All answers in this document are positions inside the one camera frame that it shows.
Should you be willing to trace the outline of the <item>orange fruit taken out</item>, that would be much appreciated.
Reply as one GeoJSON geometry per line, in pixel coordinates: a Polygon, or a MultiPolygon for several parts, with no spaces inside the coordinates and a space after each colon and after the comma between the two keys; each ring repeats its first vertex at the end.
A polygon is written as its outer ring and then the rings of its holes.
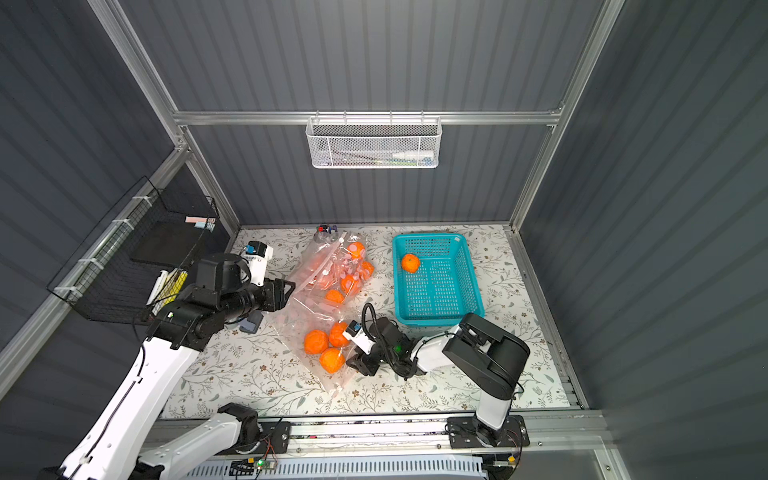
{"type": "Polygon", "coordinates": [[[408,253],[402,257],[400,266],[406,273],[415,274],[421,266],[421,261],[416,255],[408,253]]]}

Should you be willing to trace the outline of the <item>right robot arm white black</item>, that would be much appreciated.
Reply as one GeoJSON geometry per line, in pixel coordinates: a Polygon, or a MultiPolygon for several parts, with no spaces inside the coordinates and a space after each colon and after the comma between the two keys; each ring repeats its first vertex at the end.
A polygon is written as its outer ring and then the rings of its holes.
{"type": "Polygon", "coordinates": [[[403,380],[456,367],[480,389],[471,418],[450,417],[444,424],[453,449],[522,450],[530,444],[524,421],[510,414],[512,401],[524,391],[520,377],[530,356],[529,346],[514,334],[468,313],[448,330],[416,340],[396,322],[377,317],[367,303],[343,337],[355,345],[346,365],[364,376],[375,376],[382,365],[403,380]]]}

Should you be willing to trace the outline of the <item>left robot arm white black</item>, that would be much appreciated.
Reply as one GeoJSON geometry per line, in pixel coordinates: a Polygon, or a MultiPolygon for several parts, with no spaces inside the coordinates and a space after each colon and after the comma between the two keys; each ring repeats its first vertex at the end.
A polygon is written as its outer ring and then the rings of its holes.
{"type": "Polygon", "coordinates": [[[163,406],[211,338],[230,323],[283,309],[296,285],[269,279],[273,249],[251,241],[242,254],[200,259],[196,277],[165,304],[146,332],[129,373],[90,431],[60,466],[40,479],[180,479],[228,450],[250,453],[266,442],[258,414],[226,404],[165,445],[141,451],[163,406]]]}

